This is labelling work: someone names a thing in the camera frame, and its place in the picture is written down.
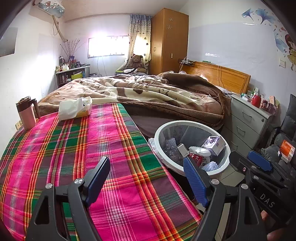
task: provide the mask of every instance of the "bed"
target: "bed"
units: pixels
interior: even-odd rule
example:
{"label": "bed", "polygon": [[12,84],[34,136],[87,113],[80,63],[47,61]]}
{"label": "bed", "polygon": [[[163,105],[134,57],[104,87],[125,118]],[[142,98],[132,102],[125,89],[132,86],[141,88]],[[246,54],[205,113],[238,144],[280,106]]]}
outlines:
{"label": "bed", "polygon": [[90,96],[94,104],[123,104],[145,137],[154,137],[158,127],[173,120],[197,121],[218,130],[231,112],[222,87],[245,92],[250,76],[199,62],[183,70],[190,74],[77,79],[43,98],[39,109],[46,115],[58,111],[63,100]]}
{"label": "bed", "polygon": [[[16,132],[0,160],[0,221],[24,240],[45,185],[83,177],[102,156],[111,171],[89,208],[102,240],[190,239],[201,214],[117,103],[94,105],[89,116],[67,121],[52,113]],[[64,213],[71,240],[78,240],[68,204]]]}

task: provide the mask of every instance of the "screw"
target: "screw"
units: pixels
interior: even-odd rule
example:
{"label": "screw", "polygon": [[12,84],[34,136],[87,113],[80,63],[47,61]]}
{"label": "screw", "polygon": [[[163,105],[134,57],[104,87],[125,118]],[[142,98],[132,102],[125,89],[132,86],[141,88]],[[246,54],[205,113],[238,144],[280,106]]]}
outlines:
{"label": "screw", "polygon": [[214,184],[214,185],[218,185],[220,182],[219,182],[218,179],[212,179],[211,183]]}
{"label": "screw", "polygon": [[244,183],[241,185],[241,187],[242,187],[242,189],[244,189],[244,190],[247,190],[247,189],[249,188],[248,185],[247,185],[247,184],[244,184]]}
{"label": "screw", "polygon": [[83,182],[83,179],[82,178],[77,178],[74,183],[75,184],[81,184]]}
{"label": "screw", "polygon": [[45,185],[45,188],[46,188],[46,189],[51,189],[52,186],[53,186],[53,185],[52,185],[51,183],[47,183],[47,184]]}

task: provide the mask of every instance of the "pink plaid bedspread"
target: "pink plaid bedspread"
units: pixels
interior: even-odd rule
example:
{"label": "pink plaid bedspread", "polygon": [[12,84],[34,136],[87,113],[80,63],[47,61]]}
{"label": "pink plaid bedspread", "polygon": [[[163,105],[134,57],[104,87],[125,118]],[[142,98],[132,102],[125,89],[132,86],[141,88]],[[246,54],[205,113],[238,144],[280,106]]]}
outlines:
{"label": "pink plaid bedspread", "polygon": [[[121,104],[96,105],[90,116],[63,122],[53,113],[15,134],[0,161],[0,218],[12,235],[24,240],[46,183],[69,184],[102,156],[111,171],[89,211],[103,241],[190,240],[200,213]],[[68,205],[64,211],[78,240]]]}

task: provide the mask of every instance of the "stuffed animal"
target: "stuffed animal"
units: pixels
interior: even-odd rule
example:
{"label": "stuffed animal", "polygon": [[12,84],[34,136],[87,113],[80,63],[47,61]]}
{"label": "stuffed animal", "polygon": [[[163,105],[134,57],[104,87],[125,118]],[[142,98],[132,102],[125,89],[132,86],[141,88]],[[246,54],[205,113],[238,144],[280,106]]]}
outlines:
{"label": "stuffed animal", "polygon": [[134,55],[131,57],[131,63],[127,67],[128,69],[138,69],[138,72],[146,73],[145,65],[142,64],[142,55]]}

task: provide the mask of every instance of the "nightstand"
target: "nightstand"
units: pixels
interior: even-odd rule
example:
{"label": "nightstand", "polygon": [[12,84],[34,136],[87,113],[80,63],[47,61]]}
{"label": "nightstand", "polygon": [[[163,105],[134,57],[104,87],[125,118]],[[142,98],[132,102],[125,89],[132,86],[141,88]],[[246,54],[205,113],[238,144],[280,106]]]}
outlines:
{"label": "nightstand", "polygon": [[253,106],[240,95],[231,97],[231,116],[225,120],[221,135],[231,151],[247,156],[262,139],[273,115]]}

